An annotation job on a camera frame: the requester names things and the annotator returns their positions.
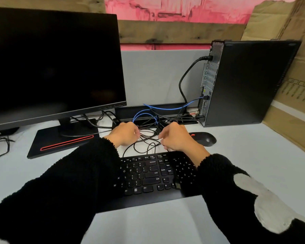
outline computer monitor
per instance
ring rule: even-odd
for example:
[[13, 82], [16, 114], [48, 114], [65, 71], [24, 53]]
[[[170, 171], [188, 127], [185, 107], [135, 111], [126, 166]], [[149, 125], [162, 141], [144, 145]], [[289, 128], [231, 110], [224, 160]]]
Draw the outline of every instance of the computer monitor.
[[0, 8], [0, 130], [124, 105], [116, 15]]

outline person's right hand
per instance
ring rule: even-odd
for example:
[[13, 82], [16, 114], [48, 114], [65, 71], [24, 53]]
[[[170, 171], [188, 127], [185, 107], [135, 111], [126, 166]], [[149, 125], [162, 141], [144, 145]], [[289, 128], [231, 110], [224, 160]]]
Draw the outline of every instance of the person's right hand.
[[158, 136], [165, 149], [171, 148], [174, 151], [184, 151], [189, 143], [195, 142], [187, 132], [184, 125], [172, 122], [166, 126]]
[[183, 151], [196, 167], [202, 160], [210, 156], [210, 153], [191, 137], [185, 126], [179, 125], [177, 122], [172, 122], [165, 127], [158, 138], [162, 139], [160, 142], [165, 149]]

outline computer tower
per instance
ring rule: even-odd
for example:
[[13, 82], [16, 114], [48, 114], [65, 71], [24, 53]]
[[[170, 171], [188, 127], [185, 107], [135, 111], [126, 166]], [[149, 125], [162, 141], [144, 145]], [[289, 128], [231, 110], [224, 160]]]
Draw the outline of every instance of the computer tower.
[[213, 41], [199, 100], [204, 127], [261, 123], [301, 45], [298, 40]]

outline wooden board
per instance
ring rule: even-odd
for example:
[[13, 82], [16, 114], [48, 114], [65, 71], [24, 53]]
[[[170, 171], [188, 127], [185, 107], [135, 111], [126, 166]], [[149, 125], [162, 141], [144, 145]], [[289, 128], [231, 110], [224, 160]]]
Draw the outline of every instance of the wooden board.
[[[0, 7], [105, 13], [104, 0], [0, 0]], [[240, 40], [244, 24], [119, 20], [123, 44], [210, 44]]]
[[210, 44], [241, 40], [245, 24], [118, 20], [122, 44]]
[[0, 0], [0, 7], [106, 13], [104, 0]]

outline cardboard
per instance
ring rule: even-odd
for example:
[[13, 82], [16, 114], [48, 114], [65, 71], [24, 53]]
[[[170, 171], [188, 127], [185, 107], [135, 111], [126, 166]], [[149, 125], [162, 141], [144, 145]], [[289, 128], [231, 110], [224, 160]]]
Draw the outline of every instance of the cardboard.
[[305, 151], [305, 122], [270, 106], [263, 123]]
[[284, 1], [264, 1], [255, 6], [241, 40], [278, 38], [293, 6]]
[[274, 99], [305, 113], [304, 60], [295, 58]]
[[263, 123], [305, 151], [305, 0], [265, 1], [254, 8], [241, 40], [269, 39], [302, 44], [274, 98], [286, 108], [271, 106]]

